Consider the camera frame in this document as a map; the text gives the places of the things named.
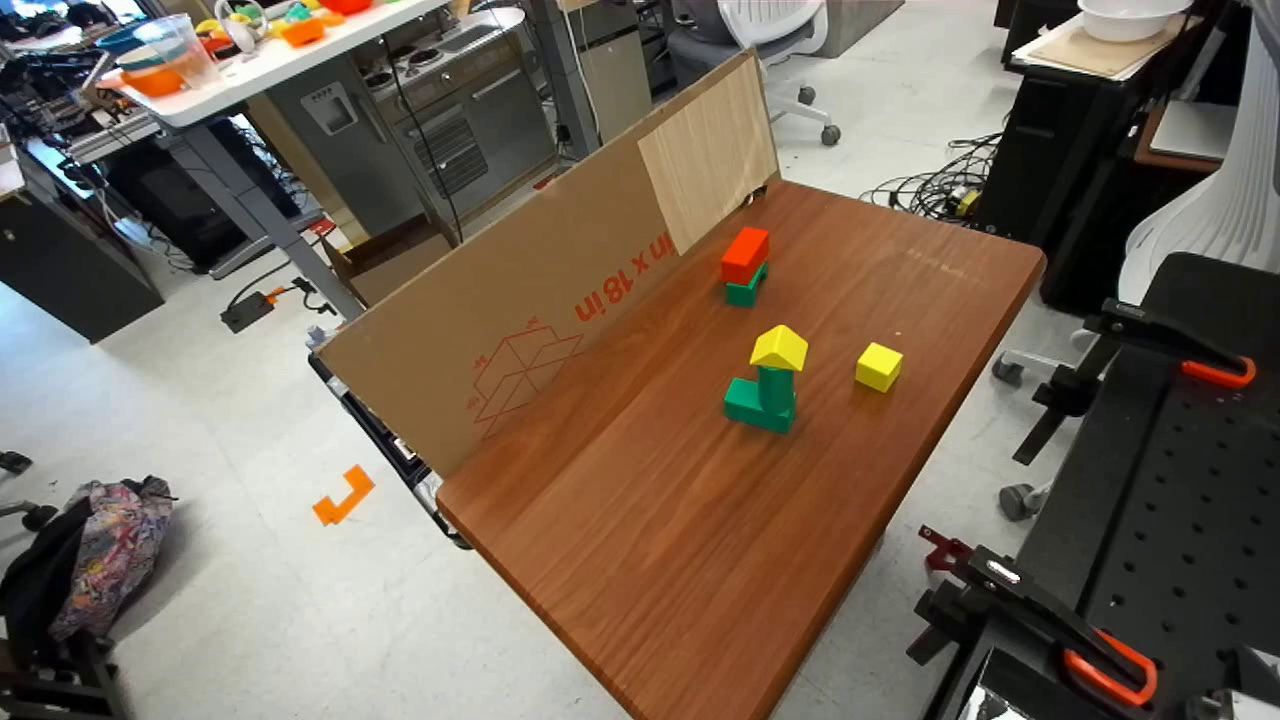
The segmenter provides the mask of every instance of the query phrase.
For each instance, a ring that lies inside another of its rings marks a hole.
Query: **desk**
[[[313,48],[266,40],[246,59],[235,54],[217,65],[217,76],[198,87],[160,100],[124,87],[124,97],[170,127],[162,137],[170,161],[241,224],[243,234],[266,234],[330,299],[330,308],[353,318],[363,303],[298,239],[298,228],[255,189],[255,181],[229,155],[205,121],[435,8],[445,8],[445,0],[375,5],[327,29],[327,36]]]
[[[1170,395],[1166,356],[1119,352],[1015,560],[1082,621],[1161,657],[1162,680],[1150,714],[1178,714],[1187,697],[1224,680],[1217,651],[1234,642],[1280,647],[1271,420],[1280,336],[1268,332],[1280,318],[1280,281],[1203,254],[1166,254],[1143,308],[1218,349],[1249,352],[1261,363],[1261,382],[1242,395],[1193,388],[1230,432],[1206,435],[1199,432],[1203,423],[1187,420],[1187,435],[1162,456],[1162,446],[1149,453],[1149,444],[1161,438],[1166,411],[1199,411],[1199,402],[1187,402],[1187,390]],[[1122,593],[1114,589],[1114,563],[1130,575]],[[929,714],[956,714],[993,647],[1054,680],[1054,651],[993,615],[977,642],[956,651]]]
[[[717,286],[770,232],[753,311]],[[775,183],[489,435],[441,502],[634,714],[759,714],[843,601],[1040,251]],[[788,435],[726,423],[757,332],[813,339]],[[851,388],[869,339],[906,363]]]

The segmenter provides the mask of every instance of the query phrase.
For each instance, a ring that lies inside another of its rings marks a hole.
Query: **cardboard box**
[[[318,361],[446,477],[768,181],[759,65],[735,54],[401,284]]]

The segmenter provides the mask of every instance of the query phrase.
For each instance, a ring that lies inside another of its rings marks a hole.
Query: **floor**
[[[843,196],[934,169],[947,141],[1005,122],[993,0],[906,0],[839,59],[794,59],[843,122],[814,148],[781,122],[783,176]],[[217,318],[241,274],[162,281],[167,303],[84,342],[0,286],[0,444],[36,467],[0,498],[62,498],[84,479],[162,477],[181,532],[137,609],[117,625],[124,686],[144,720],[224,714],[625,714],[572,651],[485,567],[454,552],[395,482],[302,363],[313,325],[279,311],[229,336]],[[1034,299],[1009,342],[1066,352],[1071,318]],[[775,714],[919,714],[942,663],[904,647],[923,593],[914,522],[1015,552],[995,487],[1046,482],[1071,432],[1021,467],[1009,460],[1034,409],[977,381],[880,552],[805,660]],[[313,498],[363,464],[375,492],[341,526]],[[28,535],[0,522],[0,560]]]

